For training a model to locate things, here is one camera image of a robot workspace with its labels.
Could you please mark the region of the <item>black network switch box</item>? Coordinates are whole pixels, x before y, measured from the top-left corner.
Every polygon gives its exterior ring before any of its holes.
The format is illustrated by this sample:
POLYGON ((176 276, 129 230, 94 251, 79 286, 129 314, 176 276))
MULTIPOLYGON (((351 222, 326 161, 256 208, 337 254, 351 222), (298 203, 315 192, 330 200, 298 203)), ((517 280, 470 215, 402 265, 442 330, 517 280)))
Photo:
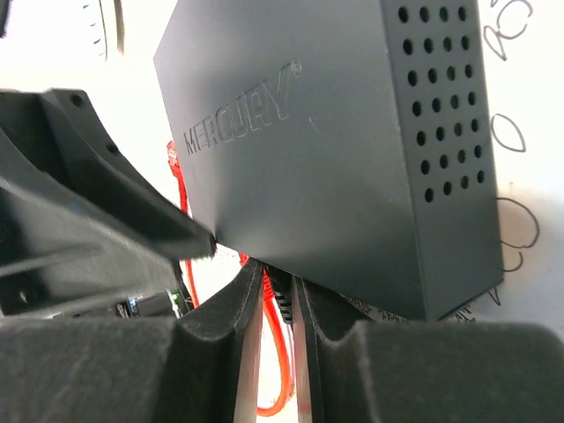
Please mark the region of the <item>black network switch box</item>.
POLYGON ((411 320, 500 284, 474 1, 180 1, 154 56, 195 220, 411 320))

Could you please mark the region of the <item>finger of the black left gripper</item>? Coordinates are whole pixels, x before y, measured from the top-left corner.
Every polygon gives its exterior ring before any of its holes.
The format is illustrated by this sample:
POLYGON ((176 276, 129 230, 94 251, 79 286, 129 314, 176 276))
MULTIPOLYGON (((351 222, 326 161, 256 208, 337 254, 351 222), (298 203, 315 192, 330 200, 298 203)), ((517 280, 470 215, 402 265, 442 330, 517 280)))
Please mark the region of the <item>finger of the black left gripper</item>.
POLYGON ((211 233, 122 155, 86 93, 1 93, 1 313, 72 315, 174 290, 211 233))

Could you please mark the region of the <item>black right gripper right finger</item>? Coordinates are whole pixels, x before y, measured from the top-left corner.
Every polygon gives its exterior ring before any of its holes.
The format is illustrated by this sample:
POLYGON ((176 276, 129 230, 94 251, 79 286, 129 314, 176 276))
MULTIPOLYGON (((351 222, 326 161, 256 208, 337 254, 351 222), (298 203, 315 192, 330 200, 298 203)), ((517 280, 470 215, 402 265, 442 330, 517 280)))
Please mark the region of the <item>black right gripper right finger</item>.
POLYGON ((302 422, 560 422, 563 344, 532 324, 378 323, 293 281, 302 422))

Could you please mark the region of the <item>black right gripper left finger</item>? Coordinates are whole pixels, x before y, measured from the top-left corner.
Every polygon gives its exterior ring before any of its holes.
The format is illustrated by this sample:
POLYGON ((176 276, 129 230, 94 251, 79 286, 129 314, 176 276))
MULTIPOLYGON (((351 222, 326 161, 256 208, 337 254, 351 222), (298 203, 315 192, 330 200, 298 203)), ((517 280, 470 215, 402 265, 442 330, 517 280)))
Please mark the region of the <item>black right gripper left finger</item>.
POLYGON ((263 265, 183 318, 4 318, 4 422, 252 422, 263 265))

